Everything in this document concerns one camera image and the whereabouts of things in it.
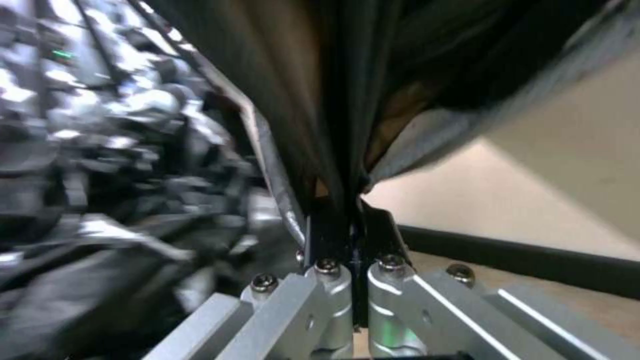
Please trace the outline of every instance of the beige wall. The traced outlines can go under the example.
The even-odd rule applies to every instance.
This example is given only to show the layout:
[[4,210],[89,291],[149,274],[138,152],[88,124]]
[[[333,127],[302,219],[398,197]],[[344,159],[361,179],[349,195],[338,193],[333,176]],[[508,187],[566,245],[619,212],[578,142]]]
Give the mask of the beige wall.
[[640,260],[640,53],[365,198],[400,224]]

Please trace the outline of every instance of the black baseboard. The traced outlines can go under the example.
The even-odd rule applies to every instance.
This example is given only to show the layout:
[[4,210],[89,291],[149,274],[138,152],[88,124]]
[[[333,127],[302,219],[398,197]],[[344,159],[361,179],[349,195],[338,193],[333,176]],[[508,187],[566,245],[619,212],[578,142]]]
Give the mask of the black baseboard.
[[398,229],[412,251],[640,300],[638,261],[411,226]]

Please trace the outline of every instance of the screw head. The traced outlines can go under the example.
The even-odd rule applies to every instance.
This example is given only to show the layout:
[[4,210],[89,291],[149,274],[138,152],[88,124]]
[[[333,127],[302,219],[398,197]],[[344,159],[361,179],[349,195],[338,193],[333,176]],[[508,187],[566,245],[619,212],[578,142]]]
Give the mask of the screw head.
[[331,277],[340,276],[340,264],[338,261],[331,258],[324,258],[316,261],[314,268],[317,273],[322,275],[329,275]]
[[296,261],[299,265],[302,265],[305,261],[305,252],[302,250],[296,250]]
[[378,267],[382,272],[395,273],[402,275],[404,273],[404,258],[400,255],[387,254],[378,260]]
[[453,263],[447,267],[447,274],[451,275],[462,285],[473,288],[476,283],[476,275],[474,271],[467,265],[461,263]]
[[278,278],[273,274],[258,274],[251,282],[251,290],[257,293],[270,293],[278,286]]

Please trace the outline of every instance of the green light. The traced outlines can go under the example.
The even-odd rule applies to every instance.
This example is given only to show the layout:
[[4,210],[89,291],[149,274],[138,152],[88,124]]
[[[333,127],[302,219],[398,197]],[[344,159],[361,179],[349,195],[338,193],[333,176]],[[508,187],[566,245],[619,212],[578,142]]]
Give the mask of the green light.
[[65,58],[65,59],[71,59],[73,57],[73,55],[71,55],[71,53],[68,53],[66,51],[62,51],[62,50],[54,50],[53,51],[53,55],[59,56],[61,58]]

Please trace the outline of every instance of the wooden floor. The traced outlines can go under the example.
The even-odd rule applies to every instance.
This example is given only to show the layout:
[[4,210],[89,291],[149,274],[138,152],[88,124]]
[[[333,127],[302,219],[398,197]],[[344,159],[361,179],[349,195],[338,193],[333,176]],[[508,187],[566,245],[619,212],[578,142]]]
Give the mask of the wooden floor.
[[[411,258],[418,273],[443,269],[453,262],[459,262],[417,252],[412,252]],[[620,335],[631,345],[640,349],[640,301],[567,286],[558,282],[516,275],[471,263],[467,264],[476,273],[476,280],[488,289],[513,283],[526,284],[532,288],[541,289],[549,297],[593,319],[602,327]],[[354,342],[355,357],[368,357],[367,329],[363,329],[360,334],[355,334]]]

